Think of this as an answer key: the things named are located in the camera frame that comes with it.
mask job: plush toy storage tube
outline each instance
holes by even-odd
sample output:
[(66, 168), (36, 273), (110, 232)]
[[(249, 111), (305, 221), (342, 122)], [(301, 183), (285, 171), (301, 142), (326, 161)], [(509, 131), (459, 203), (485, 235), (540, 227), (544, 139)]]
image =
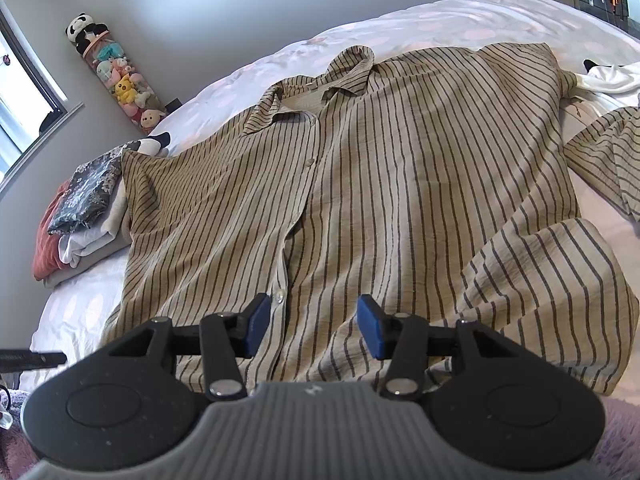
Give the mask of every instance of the plush toy storage tube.
[[(83, 16), (87, 18), (85, 22), (81, 21)], [(76, 44), (76, 50), (131, 122), (149, 134), (165, 117), (166, 110), (132, 60), (126, 56), (120, 43), (111, 37), (107, 27), (95, 24), (90, 16), (81, 14), (67, 27), (66, 32), (69, 40)]]

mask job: window sill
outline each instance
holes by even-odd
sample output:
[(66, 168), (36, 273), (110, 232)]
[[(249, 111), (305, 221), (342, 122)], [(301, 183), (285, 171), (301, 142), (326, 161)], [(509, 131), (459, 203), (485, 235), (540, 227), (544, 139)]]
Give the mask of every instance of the window sill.
[(84, 103), (78, 103), (76, 106), (71, 108), (66, 114), (60, 117), (55, 123), (51, 125), (51, 127), (44, 133), (39, 136), (36, 140), (33, 141), (31, 146), (28, 147), (27, 151), (25, 151), (18, 160), (15, 161), (15, 164), (9, 168), (9, 171), (4, 175), (4, 179), (0, 182), (0, 197), (4, 193), (4, 191), (9, 187), (12, 180), (15, 179), (16, 176), (20, 174), (22, 168), (28, 163), (28, 161), (33, 158), (36, 153), (38, 153), (42, 146), (44, 146), (47, 141), (56, 133), (60, 126), (65, 124), (75, 113), (84, 106)]

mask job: bed sheet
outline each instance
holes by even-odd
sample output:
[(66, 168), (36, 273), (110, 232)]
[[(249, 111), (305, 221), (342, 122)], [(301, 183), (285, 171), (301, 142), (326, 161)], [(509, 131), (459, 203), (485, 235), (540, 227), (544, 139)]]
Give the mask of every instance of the bed sheet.
[[(560, 66), (572, 72), (584, 73), (585, 58), (603, 64), (640, 60), (637, 40), (551, 0), (444, 0), (341, 25), (286, 46), (206, 87), (163, 120), (156, 132), (171, 133), (170, 155), (176, 155), (207, 139), (232, 116), (255, 104), (271, 84), (297, 74), (319, 75), (339, 52), (353, 44), (370, 46), (376, 60), (382, 60), (434, 46), (478, 49), (499, 41), (547, 43)], [(563, 116), (562, 121), (567, 138), (579, 130), (579, 124), (572, 123), (571, 118)], [(640, 268), (636, 269), (634, 257), (640, 253), (640, 239), (633, 226), (575, 175), (572, 180), (582, 215), (612, 246), (638, 296)], [(121, 251), (59, 285), (47, 301), (31, 348), (62, 350), (70, 364), (91, 353), (105, 320), (119, 302), (126, 258), (127, 251)], [(20, 387), (31, 390), (61, 369), (25, 373)], [(640, 348), (634, 348), (614, 396), (640, 404)]]

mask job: window frame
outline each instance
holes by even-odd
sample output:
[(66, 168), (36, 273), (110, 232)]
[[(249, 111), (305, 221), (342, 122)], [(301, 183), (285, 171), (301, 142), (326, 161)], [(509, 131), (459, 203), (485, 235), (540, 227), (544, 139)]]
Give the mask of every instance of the window frame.
[(53, 88), (47, 83), (46, 79), (42, 76), (40, 71), (37, 69), (36, 65), (33, 63), (24, 47), (18, 40), (17, 36), (14, 33), (14, 30), (11, 28), (11, 25), (7, 21), (4, 12), (0, 9), (0, 34), (4, 37), (4, 40), (9, 45), (9, 48), (14, 53), (14, 57), (16, 57), (16, 61), (20, 63), (24, 71), (27, 73), (35, 87), (38, 89), (40, 94), (44, 97), (45, 101), (51, 107), (51, 110), (56, 114), (56, 120), (53, 121), (49, 127), (41, 132), (39, 136), (44, 135), (52, 126), (57, 122), (57, 120), (66, 114), (65, 105), (63, 105), (62, 101), (58, 94), (54, 91)]

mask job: orange folded cloth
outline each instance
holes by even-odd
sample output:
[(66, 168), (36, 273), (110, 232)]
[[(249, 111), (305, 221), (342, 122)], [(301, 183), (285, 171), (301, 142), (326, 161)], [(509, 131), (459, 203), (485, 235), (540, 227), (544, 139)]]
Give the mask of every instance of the orange folded cloth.
[(62, 199), (66, 188), (69, 186), (70, 180), (67, 180), (62, 184), (55, 197), (47, 207), (44, 213), (44, 217), (38, 225), (38, 232), (36, 233), (36, 251), (33, 255), (33, 263), (31, 264), (31, 270), (33, 271), (33, 277), (40, 281), (44, 280), (54, 270), (66, 269), (69, 265), (60, 261), (60, 251), (58, 250), (58, 242), (61, 235), (50, 235), (47, 233), (47, 227), (51, 221), (53, 213), (55, 213), (58, 207), (58, 202)]

